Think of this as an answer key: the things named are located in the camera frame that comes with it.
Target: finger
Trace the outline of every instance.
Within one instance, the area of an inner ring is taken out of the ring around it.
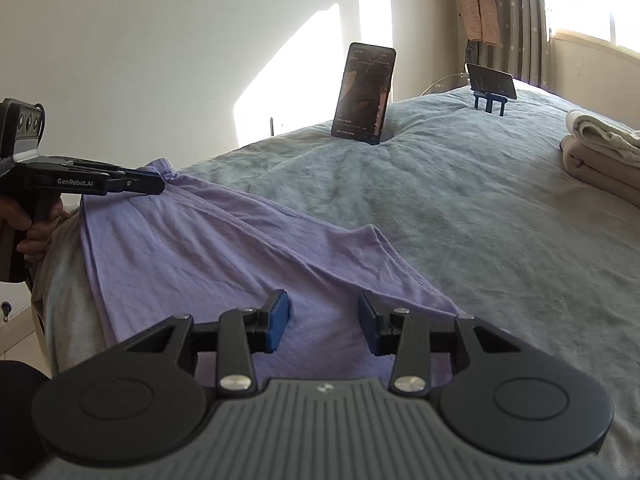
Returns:
[[[51,209],[49,210],[49,220],[53,220],[55,218],[62,216],[62,213],[64,212],[64,210],[65,210],[65,207],[62,204],[62,199],[58,197],[58,200],[56,200],[51,205]]]
[[[31,225],[29,215],[8,196],[0,196],[0,217],[5,218],[9,225],[18,231],[26,231]]]
[[[22,254],[43,253],[49,247],[49,240],[23,240],[16,249]]]
[[[53,220],[36,222],[27,231],[27,238],[29,240],[44,240],[46,238],[49,238],[53,234],[53,231],[56,230],[56,227],[59,223],[60,217]]]
[[[24,261],[28,264],[37,264],[39,263],[45,256],[45,253],[38,254],[25,254]]]

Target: person's leg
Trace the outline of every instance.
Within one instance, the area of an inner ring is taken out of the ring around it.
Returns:
[[[18,361],[0,361],[0,474],[21,478],[46,457],[31,422],[31,401],[48,380]]]

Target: purple shirt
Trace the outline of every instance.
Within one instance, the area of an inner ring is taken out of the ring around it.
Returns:
[[[217,320],[231,308],[260,307],[277,288],[292,319],[278,351],[254,354],[268,377],[388,380],[393,357],[370,354],[357,316],[358,294],[423,309],[433,320],[460,311],[415,272],[382,233],[347,230],[261,197],[150,164],[166,180],[159,196],[85,196],[82,249],[107,341],[123,341],[172,314]],[[196,377],[211,385],[214,354]],[[434,381],[447,377],[434,363]]]

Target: phone screen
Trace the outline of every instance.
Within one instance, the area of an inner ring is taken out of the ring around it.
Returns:
[[[332,136],[380,143],[395,62],[396,51],[392,48],[351,43]]]
[[[504,95],[509,99],[518,98],[511,74],[471,63],[466,64],[466,70],[472,90]]]

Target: pink cloth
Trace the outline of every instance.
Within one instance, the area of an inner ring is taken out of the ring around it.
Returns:
[[[498,8],[495,0],[460,0],[462,22],[469,41],[500,45]]]

